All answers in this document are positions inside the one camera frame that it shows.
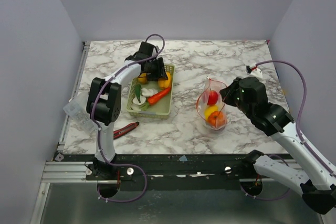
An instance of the green plastic basket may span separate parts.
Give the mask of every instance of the green plastic basket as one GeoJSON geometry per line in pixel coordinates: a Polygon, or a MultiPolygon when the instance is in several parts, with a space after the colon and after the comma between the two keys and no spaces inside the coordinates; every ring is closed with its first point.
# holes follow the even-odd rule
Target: green plastic basket
{"type": "MultiPolygon", "coordinates": [[[[166,95],[159,102],[157,102],[157,104],[150,106],[146,111],[136,111],[131,108],[132,100],[135,97],[134,87],[135,85],[138,84],[138,79],[137,78],[133,79],[127,101],[127,111],[128,113],[130,113],[131,116],[142,116],[144,118],[162,118],[162,119],[167,119],[169,117],[173,96],[175,66],[172,64],[165,64],[164,69],[166,72],[169,72],[172,76],[172,90],[168,95],[166,95]]],[[[147,89],[154,88],[160,90],[159,85],[156,81],[149,81],[148,84],[141,84],[141,87],[147,89]]]]}

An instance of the red utility knife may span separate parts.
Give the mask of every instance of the red utility knife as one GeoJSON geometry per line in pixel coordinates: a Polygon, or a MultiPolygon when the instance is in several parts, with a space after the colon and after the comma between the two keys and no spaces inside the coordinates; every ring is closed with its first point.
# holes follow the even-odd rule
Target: red utility knife
{"type": "Polygon", "coordinates": [[[121,136],[124,136],[125,134],[129,133],[130,131],[133,131],[138,126],[139,126],[139,122],[130,123],[129,125],[125,126],[124,128],[121,128],[119,130],[114,131],[113,139],[117,139],[121,136]]]}

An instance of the red pepper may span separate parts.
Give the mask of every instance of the red pepper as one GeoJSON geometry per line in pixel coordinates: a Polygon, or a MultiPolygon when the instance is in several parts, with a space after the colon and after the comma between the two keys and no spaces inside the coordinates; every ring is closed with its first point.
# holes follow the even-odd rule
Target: red pepper
{"type": "Polygon", "coordinates": [[[166,96],[170,91],[172,90],[172,87],[165,88],[164,90],[160,91],[159,93],[153,95],[152,97],[149,97],[147,99],[149,105],[154,105],[158,101],[160,101],[164,96],[166,96]]]}

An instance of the marble tabletop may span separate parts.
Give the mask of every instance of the marble tabletop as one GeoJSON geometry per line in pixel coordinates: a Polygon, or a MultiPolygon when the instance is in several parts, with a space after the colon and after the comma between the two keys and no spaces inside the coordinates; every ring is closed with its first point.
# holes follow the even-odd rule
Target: marble tabletop
{"type": "MultiPolygon", "coordinates": [[[[134,54],[141,41],[94,41],[90,45],[79,92],[88,92],[93,78],[103,78],[123,65],[125,57],[134,54]]],[[[151,43],[161,46],[160,41],[151,43]]],[[[115,129],[135,121],[135,130],[114,140],[120,154],[246,154],[257,149],[264,153],[286,151],[256,129],[237,108],[226,106],[228,124],[223,131],[205,128],[196,112],[196,100],[209,78],[232,83],[246,76],[245,65],[270,60],[264,40],[261,41],[166,41],[161,53],[165,63],[175,65],[173,100],[166,120],[134,118],[126,111],[128,87],[122,91],[122,111],[115,129]]],[[[273,64],[260,67],[270,102],[287,107],[273,64]]],[[[70,121],[65,137],[65,154],[93,154],[96,135],[88,135],[70,121]]]]}

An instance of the wall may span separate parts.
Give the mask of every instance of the wall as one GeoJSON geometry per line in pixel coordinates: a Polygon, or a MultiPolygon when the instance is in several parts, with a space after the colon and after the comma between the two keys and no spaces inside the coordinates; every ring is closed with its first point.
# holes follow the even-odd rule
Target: wall
{"type": "Polygon", "coordinates": [[[269,39],[292,0],[61,0],[83,40],[269,39]]]}
{"type": "MultiPolygon", "coordinates": [[[[307,82],[307,102],[302,131],[336,164],[336,2],[293,0],[270,42],[274,59],[294,63],[307,82]]],[[[302,84],[289,67],[277,66],[291,111],[297,115],[302,84]]]]}
{"type": "Polygon", "coordinates": [[[82,43],[60,0],[0,0],[0,222],[29,223],[82,43]]]}

